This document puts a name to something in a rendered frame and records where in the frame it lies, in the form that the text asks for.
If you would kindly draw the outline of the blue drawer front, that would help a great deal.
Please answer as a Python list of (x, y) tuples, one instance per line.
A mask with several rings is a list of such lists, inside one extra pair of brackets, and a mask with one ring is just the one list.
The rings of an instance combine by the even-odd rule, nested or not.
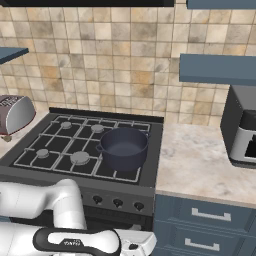
[[(184, 245), (184, 239), (190, 238), (195, 243), (220, 244), (220, 251), (209, 251)], [(253, 247), (250, 240), (234, 234), (217, 233), (206, 230), (177, 228), (169, 238), (169, 247), (197, 255), (206, 256), (251, 256)]]
[[(236, 231), (247, 232), (252, 221), (253, 210), (244, 207), (218, 204), (207, 201), (191, 200), (179, 198), (175, 200), (177, 209), (175, 216), (184, 221), (190, 221), (197, 224), (209, 225), (222, 229), (233, 229)], [(191, 215), (191, 209), (198, 208), (200, 212), (222, 215), (230, 213), (232, 220), (230, 222), (207, 219)]]

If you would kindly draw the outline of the black oven door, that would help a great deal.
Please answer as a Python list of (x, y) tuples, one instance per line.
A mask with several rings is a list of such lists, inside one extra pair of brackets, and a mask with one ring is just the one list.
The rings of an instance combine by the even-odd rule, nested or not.
[(97, 207), (84, 207), (87, 229), (117, 228), (137, 231), (152, 231), (153, 217), (138, 214), (101, 209)]

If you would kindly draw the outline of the silver toaster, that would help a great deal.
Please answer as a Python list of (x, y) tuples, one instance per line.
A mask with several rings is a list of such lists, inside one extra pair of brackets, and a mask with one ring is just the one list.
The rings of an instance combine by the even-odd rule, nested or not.
[(0, 135), (11, 135), (26, 127), (36, 111), (27, 96), (0, 95)]

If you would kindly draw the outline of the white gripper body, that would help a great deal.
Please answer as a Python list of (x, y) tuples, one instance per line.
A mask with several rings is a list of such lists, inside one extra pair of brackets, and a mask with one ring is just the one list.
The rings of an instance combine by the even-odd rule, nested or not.
[(156, 246), (157, 239), (153, 232), (134, 231), (130, 242), (132, 256), (150, 256)]

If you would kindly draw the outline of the dark blue cooking pot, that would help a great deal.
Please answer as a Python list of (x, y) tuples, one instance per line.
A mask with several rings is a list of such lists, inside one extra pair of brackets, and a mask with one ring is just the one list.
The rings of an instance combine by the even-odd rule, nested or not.
[(96, 150), (103, 162), (115, 171), (130, 172), (146, 161), (150, 133), (134, 128), (116, 128), (105, 133)]

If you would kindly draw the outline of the black gas stove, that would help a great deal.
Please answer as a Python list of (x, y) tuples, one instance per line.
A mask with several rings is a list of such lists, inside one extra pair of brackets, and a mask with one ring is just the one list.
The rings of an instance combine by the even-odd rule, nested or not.
[[(153, 217), (163, 122), (162, 117), (51, 108), (0, 159), (0, 181), (49, 186), (72, 179), (80, 188), (83, 207)], [(111, 169), (96, 150), (103, 134), (120, 127), (150, 133), (147, 159), (131, 172)], [(95, 195), (103, 201), (96, 204)], [(113, 203), (116, 198), (123, 201), (119, 208)], [(135, 202), (144, 208), (138, 211)]]

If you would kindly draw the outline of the blue wall cupboard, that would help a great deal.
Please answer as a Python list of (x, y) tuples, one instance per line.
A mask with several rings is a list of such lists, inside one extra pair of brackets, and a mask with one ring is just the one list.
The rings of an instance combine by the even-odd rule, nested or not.
[(186, 0), (186, 7), (199, 10), (256, 10), (256, 0)]

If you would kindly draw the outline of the black range hood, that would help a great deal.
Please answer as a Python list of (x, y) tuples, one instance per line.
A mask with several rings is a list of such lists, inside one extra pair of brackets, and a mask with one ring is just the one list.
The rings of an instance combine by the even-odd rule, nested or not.
[(174, 7), (175, 0), (0, 0), (3, 7)]

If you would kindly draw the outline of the blue wall shelf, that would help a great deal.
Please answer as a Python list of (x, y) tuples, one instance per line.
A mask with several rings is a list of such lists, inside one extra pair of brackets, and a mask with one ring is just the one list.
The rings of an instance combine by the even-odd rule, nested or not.
[(256, 56), (181, 54), (179, 81), (256, 86)]
[(0, 65), (29, 52), (28, 48), (0, 47)]

